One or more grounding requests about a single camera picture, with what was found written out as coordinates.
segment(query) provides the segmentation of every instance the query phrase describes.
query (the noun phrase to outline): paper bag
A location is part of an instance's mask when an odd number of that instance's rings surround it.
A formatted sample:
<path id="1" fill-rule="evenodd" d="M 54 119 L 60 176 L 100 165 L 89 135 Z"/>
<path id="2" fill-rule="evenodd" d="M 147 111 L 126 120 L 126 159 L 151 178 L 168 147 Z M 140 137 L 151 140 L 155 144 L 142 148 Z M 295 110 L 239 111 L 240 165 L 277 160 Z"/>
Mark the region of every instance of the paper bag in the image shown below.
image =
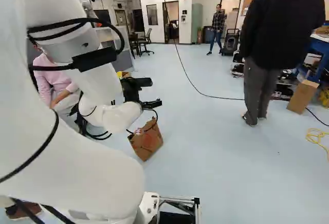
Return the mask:
<path id="1" fill-rule="evenodd" d="M 128 136 L 136 155 L 143 161 L 148 160 L 163 144 L 158 124 L 155 123 L 156 119 L 153 117 L 143 128 Z"/>

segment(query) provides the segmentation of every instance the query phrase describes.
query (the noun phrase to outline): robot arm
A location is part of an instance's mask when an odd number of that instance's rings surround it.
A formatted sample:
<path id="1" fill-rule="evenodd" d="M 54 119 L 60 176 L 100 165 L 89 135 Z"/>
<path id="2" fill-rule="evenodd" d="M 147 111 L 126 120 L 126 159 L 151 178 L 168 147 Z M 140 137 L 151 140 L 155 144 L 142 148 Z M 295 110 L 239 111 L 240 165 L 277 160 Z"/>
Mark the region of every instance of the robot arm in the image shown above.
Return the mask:
<path id="1" fill-rule="evenodd" d="M 93 13 L 90 6 L 84 4 L 83 7 L 85 10 L 87 9 L 88 14 Z M 69 63 L 59 67 L 59 69 L 69 69 L 66 73 L 84 92 L 79 102 L 80 114 L 92 125 L 103 126 L 110 133 L 121 132 L 129 128 L 142 113 L 138 97 L 141 85 L 138 84 L 138 81 L 124 82 L 124 88 L 129 89 L 125 92 L 129 92 L 130 96 L 134 95 L 136 98 L 127 99 L 126 97 L 126 102 L 121 105 L 109 105 L 111 100 L 122 93 L 120 81 L 113 66 L 109 64 L 116 59 L 117 54 L 124 48 L 124 39 L 120 31 L 110 23 L 103 22 L 119 35 L 121 47 L 118 50 L 101 49 L 102 46 L 96 39 L 95 30 L 91 28 L 89 23 L 86 24 L 86 22 L 100 22 L 97 18 L 73 18 L 59 23 L 38 26 L 34 25 L 37 17 L 30 19 L 30 24 L 33 25 L 28 30 L 30 40 L 41 45 L 44 52 L 56 63 Z M 144 86 L 151 85 L 152 80 L 149 79 Z"/>
<path id="2" fill-rule="evenodd" d="M 86 17 L 79 0 L 6 0 L 0 3 L 0 195 L 59 209 L 105 216 L 133 223 L 144 192 L 142 167 L 123 153 L 82 137 L 40 100 L 26 62 L 26 28 Z M 100 48 L 90 23 L 61 37 L 50 36 L 76 25 L 31 33 L 58 65 Z M 141 105 L 126 102 L 110 107 L 122 93 L 111 64 L 80 72 L 68 70 L 89 105 L 102 106 L 102 124 L 125 120 L 121 130 L 141 113 Z"/>

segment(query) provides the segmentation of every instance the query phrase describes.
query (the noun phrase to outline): woman in plaid shirt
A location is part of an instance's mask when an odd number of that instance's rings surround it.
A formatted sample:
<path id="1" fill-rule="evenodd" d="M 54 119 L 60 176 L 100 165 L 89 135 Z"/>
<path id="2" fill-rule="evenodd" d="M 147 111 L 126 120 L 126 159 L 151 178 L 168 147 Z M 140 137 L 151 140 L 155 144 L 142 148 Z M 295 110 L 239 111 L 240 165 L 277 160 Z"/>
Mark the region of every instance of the woman in plaid shirt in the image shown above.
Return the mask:
<path id="1" fill-rule="evenodd" d="M 221 43 L 221 37 L 224 30 L 224 24 L 225 24 L 226 16 L 222 12 L 222 5 L 217 4 L 216 6 L 216 13 L 214 14 L 214 17 L 212 19 L 212 26 L 211 31 L 213 31 L 213 38 L 210 43 L 210 51 L 207 53 L 207 55 L 212 54 L 212 48 L 214 46 L 214 40 L 216 39 L 219 47 L 220 47 L 220 54 L 222 53 L 222 43 Z"/>

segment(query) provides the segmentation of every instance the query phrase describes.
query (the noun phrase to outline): green cabinet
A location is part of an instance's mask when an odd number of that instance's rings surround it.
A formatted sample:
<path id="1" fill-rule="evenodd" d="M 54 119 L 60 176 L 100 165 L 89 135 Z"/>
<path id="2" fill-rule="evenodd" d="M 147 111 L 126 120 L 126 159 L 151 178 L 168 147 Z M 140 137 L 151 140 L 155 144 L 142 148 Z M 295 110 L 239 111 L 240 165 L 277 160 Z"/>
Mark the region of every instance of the green cabinet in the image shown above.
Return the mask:
<path id="1" fill-rule="evenodd" d="M 192 4 L 192 31 L 191 42 L 197 42 L 197 30 L 202 26 L 203 5 L 199 3 Z"/>

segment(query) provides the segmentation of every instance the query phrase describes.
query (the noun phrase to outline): office chair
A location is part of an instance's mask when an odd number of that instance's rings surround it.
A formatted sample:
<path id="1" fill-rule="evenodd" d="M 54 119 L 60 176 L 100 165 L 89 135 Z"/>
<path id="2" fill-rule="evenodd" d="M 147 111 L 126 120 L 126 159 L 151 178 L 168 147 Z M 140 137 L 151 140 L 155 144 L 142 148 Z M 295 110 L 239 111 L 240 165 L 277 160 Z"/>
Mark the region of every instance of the office chair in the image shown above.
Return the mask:
<path id="1" fill-rule="evenodd" d="M 149 51 L 149 50 L 146 48 L 146 45 L 147 45 L 147 44 L 151 44 L 151 43 L 152 43 L 152 42 L 151 42 L 151 39 L 150 39 L 151 31 L 152 31 L 152 29 L 149 28 L 149 30 L 148 30 L 148 32 L 147 32 L 147 34 L 146 34 L 146 36 L 145 36 L 145 40 L 138 41 L 139 49 L 140 49 L 140 50 L 139 50 L 139 51 L 140 51 L 140 55 L 142 55 L 143 53 L 147 53 L 148 55 L 150 55 L 150 53 L 153 53 L 153 54 L 154 54 L 153 51 Z M 141 49 L 141 45 L 144 45 L 144 48 L 145 48 L 144 51 L 142 51 L 142 49 Z"/>

